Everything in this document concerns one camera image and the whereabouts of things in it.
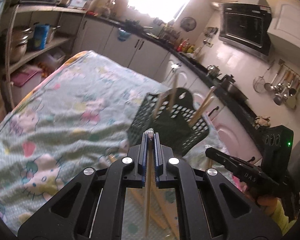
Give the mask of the person's right hand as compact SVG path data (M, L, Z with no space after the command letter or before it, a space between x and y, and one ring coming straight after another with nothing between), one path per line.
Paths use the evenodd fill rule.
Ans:
M278 198L273 196L259 196L255 198L250 189L247 187L244 191L246 197L248 197L255 204L259 205L264 213L268 216L274 215L276 212L282 211L282 204Z

